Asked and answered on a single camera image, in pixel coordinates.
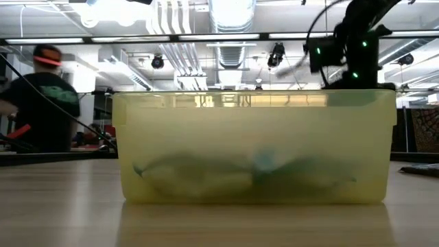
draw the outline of man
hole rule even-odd
[[[47,99],[73,117],[80,116],[75,89],[58,76],[61,51],[52,45],[38,45],[34,50],[34,71],[25,78]],[[0,93],[0,115],[16,113],[16,130],[26,131],[19,137],[38,152],[68,152],[76,123],[39,95],[25,80],[18,78]]]

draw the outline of black mat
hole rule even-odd
[[[411,165],[407,167],[402,167],[399,171],[439,178],[439,164]]]

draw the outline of table surface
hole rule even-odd
[[[130,205],[117,161],[0,168],[0,246],[439,246],[439,179],[390,166],[380,205]]]

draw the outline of baseball cap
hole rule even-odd
[[[34,60],[45,64],[61,66],[61,51],[53,45],[37,45],[34,49]]]

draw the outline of red object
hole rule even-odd
[[[105,125],[104,131],[111,134],[112,137],[116,137],[116,128],[111,125]]]
[[[47,63],[47,64],[61,66],[61,62],[50,60],[50,59],[47,59],[47,58],[41,58],[39,56],[34,56],[34,59],[39,61],[39,62],[44,62],[44,63]]]
[[[21,137],[22,135],[24,135],[30,129],[31,129],[30,125],[26,124],[25,126],[19,128],[18,130],[15,130],[14,132],[10,133],[6,137],[11,138],[11,139],[17,139],[17,138]]]

